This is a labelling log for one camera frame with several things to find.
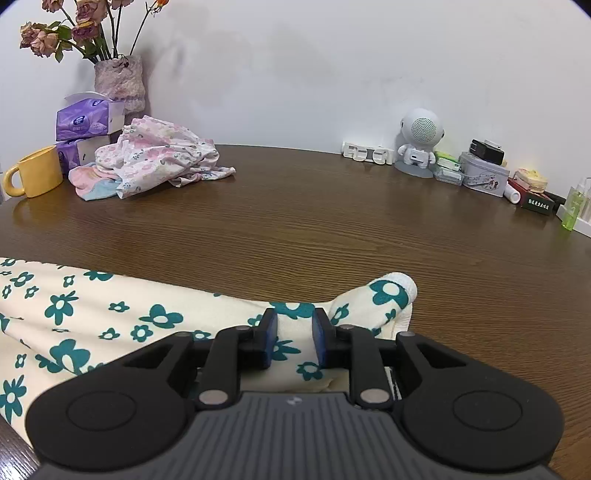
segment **mug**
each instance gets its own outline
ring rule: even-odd
[[[20,173],[22,188],[12,184],[12,176]],[[26,156],[8,169],[2,179],[4,191],[11,197],[37,197],[56,188],[64,181],[56,146],[42,148]]]

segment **speaker grille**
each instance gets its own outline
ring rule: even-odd
[[[417,118],[410,128],[415,140],[421,143],[430,142],[437,133],[437,125],[429,118]]]

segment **pink rose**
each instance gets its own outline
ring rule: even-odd
[[[39,35],[39,32],[41,30],[39,30],[38,28],[33,28],[33,25],[31,25],[31,22],[27,22],[25,23],[22,27],[21,27],[21,48],[28,48],[31,46],[31,43],[33,42],[33,40],[35,40],[37,38],[37,35]]]
[[[64,4],[64,0],[43,0],[43,10],[46,12],[55,13]]]
[[[72,37],[77,42],[92,40],[99,36],[99,27],[92,20],[81,23],[72,28]]]
[[[49,57],[55,53],[57,43],[57,33],[45,33],[44,31],[40,31],[37,34],[37,38],[31,42],[31,50],[38,57],[42,57],[43,55]]]
[[[76,2],[76,23],[88,21],[100,24],[107,17],[107,0],[79,0]]]
[[[133,1],[134,0],[111,0],[111,8],[113,10],[118,10],[119,7],[127,7]]]

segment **wooden table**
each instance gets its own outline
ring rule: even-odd
[[[566,419],[552,467],[591,478],[591,239],[387,166],[275,148],[220,153],[235,177],[125,200],[84,202],[68,183],[10,200],[0,255],[266,300],[329,300],[405,272],[418,285],[412,329],[546,389]],[[0,437],[14,445],[6,425]],[[26,473],[33,461],[18,447],[3,461]]]

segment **crumpled cloth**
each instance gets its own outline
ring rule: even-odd
[[[218,180],[236,173],[216,165],[212,140],[189,129],[145,115],[123,128],[119,141],[100,147],[96,162],[70,170],[68,178],[85,200],[126,198],[169,181],[176,187]]]
[[[314,307],[324,308],[333,325],[394,339],[408,329],[416,297],[417,286],[403,273],[330,301],[286,303],[0,257],[0,415],[27,440],[27,410],[45,390],[175,332],[192,332],[199,341],[232,326],[255,326],[270,307],[278,319],[271,366],[243,372],[241,389],[347,391],[347,371],[318,365]]]

